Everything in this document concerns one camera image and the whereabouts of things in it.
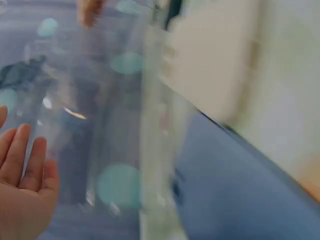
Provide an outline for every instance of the dark object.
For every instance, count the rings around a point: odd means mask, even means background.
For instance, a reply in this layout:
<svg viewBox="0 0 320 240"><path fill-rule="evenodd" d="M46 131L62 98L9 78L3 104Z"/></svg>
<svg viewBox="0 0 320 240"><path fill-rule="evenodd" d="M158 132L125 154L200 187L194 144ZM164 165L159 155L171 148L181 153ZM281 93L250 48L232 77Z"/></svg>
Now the dark object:
<svg viewBox="0 0 320 240"><path fill-rule="evenodd" d="M41 55L37 59L30 59L28 63L20 61L5 66L0 71L0 89L17 89L22 83L31 83L41 71L45 61L46 57Z"/></svg>

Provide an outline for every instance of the polka dot pattern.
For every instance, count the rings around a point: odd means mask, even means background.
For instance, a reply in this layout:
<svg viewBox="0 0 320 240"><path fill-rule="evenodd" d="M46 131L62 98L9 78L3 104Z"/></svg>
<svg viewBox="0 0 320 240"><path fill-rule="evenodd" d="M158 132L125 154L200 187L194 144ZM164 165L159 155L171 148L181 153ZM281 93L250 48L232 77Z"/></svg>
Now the polka dot pattern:
<svg viewBox="0 0 320 240"><path fill-rule="evenodd" d="M143 69L143 66L143 57L134 52L127 52L116 56L110 64L113 71L124 75L136 74Z"/></svg>
<svg viewBox="0 0 320 240"><path fill-rule="evenodd" d="M17 93L8 88L0 90L0 105L6 105L8 108L8 114L11 113L17 106L18 95Z"/></svg>
<svg viewBox="0 0 320 240"><path fill-rule="evenodd" d="M97 195L106 205L120 207L140 206L140 173L126 164L109 166L99 176Z"/></svg>
<svg viewBox="0 0 320 240"><path fill-rule="evenodd" d="M38 27L37 34L41 37L47 38L55 34L58 28L58 22L53 18L46 18Z"/></svg>

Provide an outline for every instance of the finger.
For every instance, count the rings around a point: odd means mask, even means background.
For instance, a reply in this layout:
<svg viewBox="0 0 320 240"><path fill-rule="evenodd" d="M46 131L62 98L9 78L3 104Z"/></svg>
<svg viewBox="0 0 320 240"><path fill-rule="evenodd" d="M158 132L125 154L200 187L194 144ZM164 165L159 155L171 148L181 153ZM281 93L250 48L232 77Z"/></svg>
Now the finger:
<svg viewBox="0 0 320 240"><path fill-rule="evenodd" d="M31 126L22 124L13 138L9 151L0 169L0 181L18 186L24 167Z"/></svg>
<svg viewBox="0 0 320 240"><path fill-rule="evenodd" d="M20 189L39 191L44 173L46 150L47 141L44 137L38 137L34 140L24 176L20 180Z"/></svg>
<svg viewBox="0 0 320 240"><path fill-rule="evenodd" d="M6 159L10 145L16 135L17 129L12 128L0 135L0 168Z"/></svg>
<svg viewBox="0 0 320 240"><path fill-rule="evenodd" d="M0 106L0 128L4 125L8 115L8 108L6 105Z"/></svg>
<svg viewBox="0 0 320 240"><path fill-rule="evenodd" d="M52 209L55 208L59 195L60 179L57 163L49 159L44 164L42 186L39 194L48 202Z"/></svg>

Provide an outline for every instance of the fingertip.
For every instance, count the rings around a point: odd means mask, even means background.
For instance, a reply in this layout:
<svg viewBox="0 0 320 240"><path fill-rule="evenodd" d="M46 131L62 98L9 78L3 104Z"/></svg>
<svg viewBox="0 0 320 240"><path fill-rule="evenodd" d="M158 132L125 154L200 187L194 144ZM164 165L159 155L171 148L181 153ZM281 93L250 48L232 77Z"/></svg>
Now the fingertip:
<svg viewBox="0 0 320 240"><path fill-rule="evenodd" d="M30 124L21 124L17 130L17 135L22 135L22 136L29 136L31 132L31 125Z"/></svg>
<svg viewBox="0 0 320 240"><path fill-rule="evenodd" d="M0 127L3 126L8 116L8 108L6 105L0 106Z"/></svg>
<svg viewBox="0 0 320 240"><path fill-rule="evenodd" d="M34 140L33 145L40 149L47 149L47 140L43 136L39 136Z"/></svg>

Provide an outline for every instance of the palm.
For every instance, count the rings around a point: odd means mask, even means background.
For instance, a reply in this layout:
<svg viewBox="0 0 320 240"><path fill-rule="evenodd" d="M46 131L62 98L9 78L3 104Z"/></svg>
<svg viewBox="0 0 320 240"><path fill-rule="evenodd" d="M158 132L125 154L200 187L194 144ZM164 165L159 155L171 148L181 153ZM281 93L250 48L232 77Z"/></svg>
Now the palm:
<svg viewBox="0 0 320 240"><path fill-rule="evenodd" d="M0 107L0 126L7 108ZM0 136L0 239L33 240L49 224L59 192L54 160L46 158L46 140L37 138L22 176L31 127L23 124Z"/></svg>

